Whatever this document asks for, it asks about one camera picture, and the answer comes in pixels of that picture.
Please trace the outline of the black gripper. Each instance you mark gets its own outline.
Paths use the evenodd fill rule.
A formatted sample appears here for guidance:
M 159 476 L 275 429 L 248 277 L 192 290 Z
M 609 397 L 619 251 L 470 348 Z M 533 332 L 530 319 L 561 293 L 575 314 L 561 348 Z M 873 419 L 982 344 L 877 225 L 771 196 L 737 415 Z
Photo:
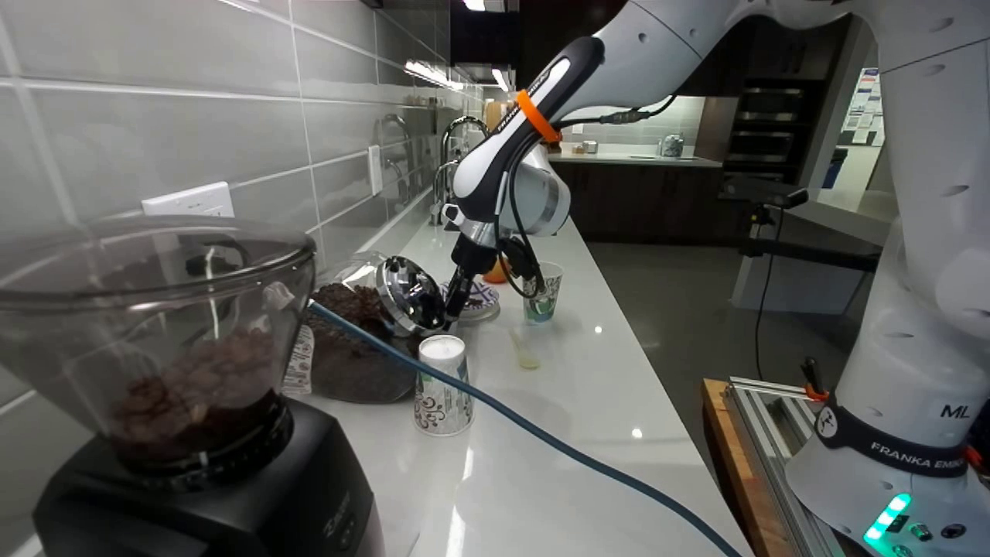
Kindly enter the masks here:
M 472 277 L 496 266 L 496 251 L 462 235 L 453 248 L 454 275 L 445 286 L 445 314 L 459 319 L 470 300 Z

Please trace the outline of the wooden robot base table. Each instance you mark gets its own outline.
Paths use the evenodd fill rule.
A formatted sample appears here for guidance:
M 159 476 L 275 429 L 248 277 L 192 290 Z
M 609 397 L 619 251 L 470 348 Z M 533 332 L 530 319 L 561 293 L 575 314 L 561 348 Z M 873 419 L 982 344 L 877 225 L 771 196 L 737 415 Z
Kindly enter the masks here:
M 701 379 L 701 429 L 717 486 L 755 557 L 797 557 L 797 536 L 787 524 L 762 446 L 744 429 L 742 408 L 726 379 Z

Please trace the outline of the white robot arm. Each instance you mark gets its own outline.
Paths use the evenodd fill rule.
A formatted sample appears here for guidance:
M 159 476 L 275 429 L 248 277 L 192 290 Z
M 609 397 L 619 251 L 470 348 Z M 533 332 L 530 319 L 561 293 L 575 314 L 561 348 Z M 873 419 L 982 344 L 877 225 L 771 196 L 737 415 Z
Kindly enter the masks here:
M 857 344 L 787 486 L 877 557 L 990 557 L 990 492 L 968 461 L 990 399 L 990 0 L 624 0 L 459 162 L 454 268 L 492 266 L 520 163 L 565 113 L 682 89 L 751 15 L 869 27 L 897 196 Z

